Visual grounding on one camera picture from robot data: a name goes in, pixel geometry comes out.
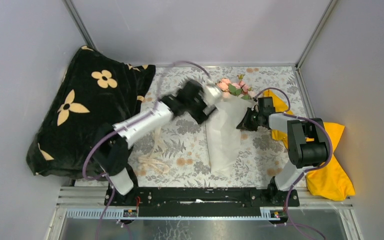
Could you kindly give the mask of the floral tablecloth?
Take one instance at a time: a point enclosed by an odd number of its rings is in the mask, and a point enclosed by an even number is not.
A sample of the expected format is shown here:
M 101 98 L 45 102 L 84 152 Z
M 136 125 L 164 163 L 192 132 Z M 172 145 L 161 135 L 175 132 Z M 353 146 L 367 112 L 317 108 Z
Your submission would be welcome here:
M 292 66 L 217 66 L 209 68 L 208 72 L 215 81 L 228 78 L 236 82 L 237 75 L 245 74 L 244 81 L 255 93 L 270 87 L 275 95 L 291 101 L 292 113 L 306 115 L 296 69 Z M 160 138 L 167 150 L 158 159 L 170 167 L 169 173 L 139 170 L 138 157 L 148 154 L 153 148 L 153 133 L 136 143 L 129 158 L 141 187 L 265 187 L 283 170 L 289 159 L 284 144 L 274 140 L 268 129 L 261 127 L 258 131 L 243 131 L 233 171 L 225 177 L 211 173 L 206 126 L 196 124 L 189 115 L 164 125 Z

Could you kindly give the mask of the white wrapping paper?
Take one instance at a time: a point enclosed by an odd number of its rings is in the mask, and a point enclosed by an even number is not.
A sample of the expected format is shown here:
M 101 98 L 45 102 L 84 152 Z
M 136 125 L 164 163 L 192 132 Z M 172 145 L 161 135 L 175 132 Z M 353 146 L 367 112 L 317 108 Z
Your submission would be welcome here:
M 215 104 L 216 111 L 205 123 L 210 172 L 229 177 L 241 148 L 241 131 L 237 129 L 248 108 L 250 100 L 231 96 Z

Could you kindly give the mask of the cream ribbon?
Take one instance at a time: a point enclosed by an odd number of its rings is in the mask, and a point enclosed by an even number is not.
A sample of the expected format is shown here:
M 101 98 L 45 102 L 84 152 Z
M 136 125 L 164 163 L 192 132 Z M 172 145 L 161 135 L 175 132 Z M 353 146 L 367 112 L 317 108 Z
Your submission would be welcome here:
M 161 130 L 161 127 L 157 127 L 154 130 L 151 151 L 138 157 L 140 171 L 152 170 L 159 175 L 165 175 L 170 172 L 170 167 L 162 160 L 159 160 L 167 150 L 165 142 L 161 140 Z

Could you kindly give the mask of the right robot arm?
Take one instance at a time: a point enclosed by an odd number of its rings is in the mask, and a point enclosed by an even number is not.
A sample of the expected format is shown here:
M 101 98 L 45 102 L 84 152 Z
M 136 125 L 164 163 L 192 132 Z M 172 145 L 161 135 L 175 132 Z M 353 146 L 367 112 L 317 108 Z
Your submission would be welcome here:
M 287 199 L 285 191 L 292 190 L 308 172 L 329 163 L 333 144 L 321 119 L 280 112 L 271 96 L 259 98 L 255 106 L 247 108 L 236 126 L 239 130 L 254 132 L 259 127 L 286 134 L 289 161 L 272 179 L 271 189 L 266 193 L 267 201 L 279 206 Z

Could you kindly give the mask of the black flower-pattern blanket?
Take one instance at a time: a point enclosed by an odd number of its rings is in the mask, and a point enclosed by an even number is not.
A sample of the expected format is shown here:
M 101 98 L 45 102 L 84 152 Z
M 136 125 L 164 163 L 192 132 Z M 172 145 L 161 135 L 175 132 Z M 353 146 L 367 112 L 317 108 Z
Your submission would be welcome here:
M 102 172 L 85 160 L 103 125 L 138 114 L 156 74 L 154 65 L 132 66 L 79 48 L 26 154 L 34 175 L 81 179 Z

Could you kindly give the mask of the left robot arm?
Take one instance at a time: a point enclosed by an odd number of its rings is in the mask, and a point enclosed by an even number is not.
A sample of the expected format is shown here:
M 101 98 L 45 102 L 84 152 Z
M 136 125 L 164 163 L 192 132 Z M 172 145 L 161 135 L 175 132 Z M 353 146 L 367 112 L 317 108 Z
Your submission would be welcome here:
M 187 79 L 175 94 L 162 96 L 154 107 L 123 122 L 102 126 L 96 134 L 96 143 L 85 162 L 93 159 L 99 164 L 116 199 L 124 206 L 135 200 L 134 181 L 129 175 L 128 154 L 143 136 L 188 113 L 197 124 L 209 119 L 222 99 L 222 90 L 214 83 L 202 84 Z

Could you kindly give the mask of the pink fake flower bouquet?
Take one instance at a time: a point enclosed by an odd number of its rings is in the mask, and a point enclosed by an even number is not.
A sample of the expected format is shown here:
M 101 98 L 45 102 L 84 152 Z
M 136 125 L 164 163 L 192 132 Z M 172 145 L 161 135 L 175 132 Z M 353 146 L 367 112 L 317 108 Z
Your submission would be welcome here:
M 244 81 L 245 74 L 236 76 L 236 81 L 229 78 L 220 79 L 216 85 L 222 91 L 222 97 L 228 99 L 230 97 L 238 97 L 243 100 L 251 100 L 256 96 L 254 89 Z

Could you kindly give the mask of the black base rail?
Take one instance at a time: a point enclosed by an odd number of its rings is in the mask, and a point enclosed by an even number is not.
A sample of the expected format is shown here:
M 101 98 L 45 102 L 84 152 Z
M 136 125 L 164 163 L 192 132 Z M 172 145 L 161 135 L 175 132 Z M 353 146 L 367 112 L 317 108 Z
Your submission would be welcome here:
M 256 187 L 138 187 L 127 195 L 106 191 L 104 204 L 133 207 L 140 217 L 260 217 L 262 210 L 299 207 L 296 190 Z

